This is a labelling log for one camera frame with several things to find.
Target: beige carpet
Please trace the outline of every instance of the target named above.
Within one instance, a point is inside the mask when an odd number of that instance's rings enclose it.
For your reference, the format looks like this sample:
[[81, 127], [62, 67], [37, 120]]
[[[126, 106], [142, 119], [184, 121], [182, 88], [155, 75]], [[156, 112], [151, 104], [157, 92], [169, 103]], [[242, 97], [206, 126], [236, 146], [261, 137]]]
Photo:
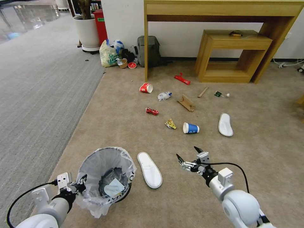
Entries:
[[[107, 69], [52, 178], [68, 171], [76, 178], [86, 156], [105, 146], [125, 148], [138, 170], [130, 194], [112, 205], [107, 216], [94, 219], [74, 204], [65, 227], [232, 227], [204, 179], [180, 168], [175, 154], [192, 161], [193, 146], [209, 151], [213, 162], [241, 165], [251, 193], [275, 226], [303, 227], [304, 124], [303, 110], [296, 105], [304, 92], [303, 75], [295, 68], [279, 70], [271, 64], [257, 85], [201, 84], [193, 68], [193, 62], [154, 68], [149, 78], [154, 87], [151, 94], [139, 92], [143, 68]], [[191, 85], [173, 78], [179, 72]], [[197, 98], [206, 86], [210, 89]], [[216, 90], [231, 97], [215, 97]], [[173, 96], [159, 102], [157, 95], [164, 91]], [[188, 112], [177, 102], [182, 93], [196, 104], [196, 111]], [[157, 109], [159, 115], [146, 114], [145, 107]], [[218, 132], [222, 112], [231, 116], [231, 138]], [[176, 130], [165, 126], [169, 118]], [[199, 125], [200, 133], [184, 134], [184, 122]], [[162, 173], [159, 189], [145, 184], [136, 157], [141, 151], [150, 154]], [[241, 172], [229, 168], [234, 171], [236, 188], [245, 190]]]

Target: floor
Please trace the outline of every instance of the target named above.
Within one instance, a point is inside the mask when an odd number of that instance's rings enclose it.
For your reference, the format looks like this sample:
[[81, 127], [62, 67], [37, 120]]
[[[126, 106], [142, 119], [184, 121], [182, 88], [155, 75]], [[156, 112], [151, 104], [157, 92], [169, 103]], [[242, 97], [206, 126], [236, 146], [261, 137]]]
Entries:
[[[193, 146], [210, 153], [213, 162], [234, 162], [246, 172], [249, 188], [276, 227], [303, 227], [304, 110], [296, 104], [303, 95], [304, 76], [296, 67], [278, 69], [272, 63], [259, 84], [199, 83], [193, 62], [175, 62], [151, 71], [151, 94], [139, 92], [144, 69], [110, 67], [99, 83], [84, 115], [65, 148], [52, 176], [70, 171], [76, 177], [82, 161], [100, 147], [120, 146], [137, 166], [130, 194], [95, 219], [73, 205], [64, 226], [82, 227], [233, 227], [203, 178], [180, 168], [176, 153], [186, 161], [196, 158]], [[190, 85], [174, 79], [183, 72]], [[197, 95], [210, 88], [201, 97]], [[159, 102], [157, 95], [173, 93]], [[214, 96], [230, 93], [229, 98]], [[186, 94], [196, 105], [189, 112], [177, 100]], [[145, 112], [150, 107], [158, 116]], [[218, 132], [221, 113], [231, 116], [232, 137]], [[172, 118], [177, 129], [165, 122]], [[200, 127], [198, 134], [184, 134], [184, 122]], [[137, 154], [147, 152], [162, 173], [159, 189], [149, 188]], [[214, 166], [220, 170], [226, 166]], [[242, 173], [234, 172], [237, 189], [245, 190]]]
[[[48, 181], [103, 76], [99, 55], [77, 45], [70, 14], [0, 44], [0, 227], [14, 199]], [[33, 206], [20, 200], [13, 224]]]
[[0, 7], [0, 44], [38, 29], [61, 15], [55, 0], [12, 2]]

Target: gray backpack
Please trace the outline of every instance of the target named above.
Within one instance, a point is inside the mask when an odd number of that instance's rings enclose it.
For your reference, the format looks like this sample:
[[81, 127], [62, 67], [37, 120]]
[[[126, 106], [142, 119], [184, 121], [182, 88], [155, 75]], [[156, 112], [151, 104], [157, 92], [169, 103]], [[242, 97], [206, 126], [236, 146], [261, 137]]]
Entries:
[[[159, 54], [159, 42], [155, 36], [148, 36], [148, 60], [149, 67], [156, 67], [161, 63], [161, 55]], [[137, 48], [138, 51], [136, 55], [138, 55], [138, 62], [141, 67], [145, 67], [145, 38], [144, 36], [140, 36], [137, 39]]]

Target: white planter pot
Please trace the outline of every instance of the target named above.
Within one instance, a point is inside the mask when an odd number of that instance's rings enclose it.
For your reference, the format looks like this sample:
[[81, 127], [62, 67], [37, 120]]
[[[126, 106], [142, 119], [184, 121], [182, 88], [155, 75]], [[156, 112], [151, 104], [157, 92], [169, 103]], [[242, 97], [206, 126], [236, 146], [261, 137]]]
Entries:
[[100, 44], [95, 19], [82, 20], [82, 16], [75, 16], [74, 21], [82, 49], [84, 51], [98, 51]]

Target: blue paper cup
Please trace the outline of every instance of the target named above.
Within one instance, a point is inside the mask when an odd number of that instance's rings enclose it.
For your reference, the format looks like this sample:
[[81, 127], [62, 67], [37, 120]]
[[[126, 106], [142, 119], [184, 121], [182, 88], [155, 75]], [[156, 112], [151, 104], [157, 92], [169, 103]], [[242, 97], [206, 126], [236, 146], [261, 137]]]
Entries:
[[199, 133], [200, 127], [190, 123], [184, 123], [183, 130], [185, 134]]

